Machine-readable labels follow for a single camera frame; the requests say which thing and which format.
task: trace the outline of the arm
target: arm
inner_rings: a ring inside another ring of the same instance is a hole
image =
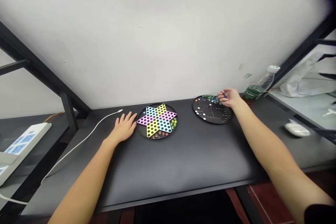
[[[113,131],[58,205],[49,224],[90,222],[114,149],[129,138],[136,127],[136,122],[132,124],[136,114],[131,115],[130,112],[126,117],[123,114],[120,120],[117,118]]]
[[[235,89],[224,89],[218,99],[233,109],[253,153],[295,223],[304,223],[304,212],[312,204],[334,204],[333,199],[301,171],[284,143],[254,115]]]

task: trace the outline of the white plastic bag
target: white plastic bag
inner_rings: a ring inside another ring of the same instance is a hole
[[[280,86],[281,93],[289,97],[306,97],[336,90],[336,80],[320,73],[336,74],[336,57],[319,59],[324,55],[315,52]]]

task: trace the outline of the white computer mouse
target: white computer mouse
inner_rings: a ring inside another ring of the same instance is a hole
[[[309,130],[297,123],[288,123],[285,125],[285,128],[297,137],[307,137],[310,135]]]

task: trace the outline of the white wall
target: white wall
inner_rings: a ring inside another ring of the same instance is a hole
[[[0,65],[13,63],[0,49]],[[64,111],[58,95],[26,69],[0,76],[0,119]]]
[[[327,0],[0,0],[0,20],[94,109],[243,91],[329,12]]]

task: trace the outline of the green bottle label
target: green bottle label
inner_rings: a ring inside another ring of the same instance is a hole
[[[255,89],[247,88],[243,95],[248,100],[257,100],[262,93]]]

